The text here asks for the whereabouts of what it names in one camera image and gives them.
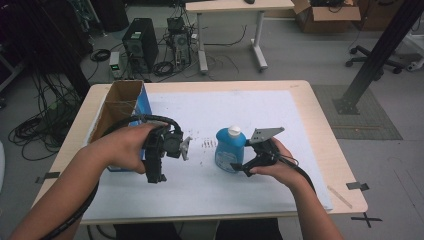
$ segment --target bottle cap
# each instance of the bottle cap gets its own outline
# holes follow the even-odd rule
[[[241,128],[237,125],[233,125],[228,128],[228,133],[231,137],[237,137],[241,133]]]

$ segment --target white poster board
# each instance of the white poster board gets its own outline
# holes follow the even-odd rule
[[[164,157],[168,181],[147,183],[144,175],[105,171],[84,221],[219,218],[296,211],[287,187],[269,176],[248,178],[221,170],[214,162],[215,134],[237,124],[246,138],[255,128],[284,127],[276,136],[312,179],[325,209],[332,203],[289,91],[223,91],[149,94],[154,115],[174,119],[191,136],[189,160]],[[245,160],[253,159],[245,148]]]

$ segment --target metal pole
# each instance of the metal pole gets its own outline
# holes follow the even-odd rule
[[[333,100],[339,114],[358,114],[356,104],[378,71],[424,10],[423,0],[405,0],[341,99]]]

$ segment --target floor mat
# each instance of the floor mat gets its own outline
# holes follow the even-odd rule
[[[403,140],[370,89],[356,107],[359,115],[339,115],[333,99],[340,99],[347,85],[313,85],[312,89],[337,139]]]

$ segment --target electronic equipment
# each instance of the electronic equipment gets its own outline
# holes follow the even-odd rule
[[[121,54],[119,52],[111,52],[109,58],[109,67],[112,71],[113,78],[120,79],[124,75],[124,68],[121,63]]]
[[[167,123],[167,125],[151,130],[142,146],[142,149],[145,150],[144,156],[146,160],[143,161],[143,164],[146,167],[147,182],[165,182],[166,177],[162,174],[161,159],[166,153],[168,157],[179,158],[182,156],[184,161],[188,160],[188,147],[192,138],[187,137],[183,140],[184,132],[181,131],[181,127],[173,119],[149,114],[133,115],[122,119],[110,126],[103,136],[123,126],[128,126],[129,123],[134,121],[142,121],[144,123],[147,121]]]
[[[182,17],[168,18],[168,31],[175,67],[182,70],[191,64],[190,33]]]
[[[184,69],[191,64],[190,34],[188,31],[172,35],[175,66]]]
[[[252,137],[249,140],[246,140],[246,144],[244,145],[245,147],[253,148],[256,153],[255,158],[243,165],[239,163],[230,163],[231,167],[235,171],[243,171],[246,176],[250,177],[253,175],[250,170],[254,167],[272,166],[277,162],[282,162],[302,175],[315,191],[311,178],[302,168],[299,167],[299,161],[290,156],[282,155],[277,145],[275,145],[272,140],[273,136],[281,133],[282,131],[284,131],[283,127],[255,129]]]
[[[122,38],[122,43],[133,72],[152,72],[159,52],[152,19],[135,18]]]
[[[184,20],[182,17],[167,18],[166,21],[170,34],[181,33],[184,30]]]

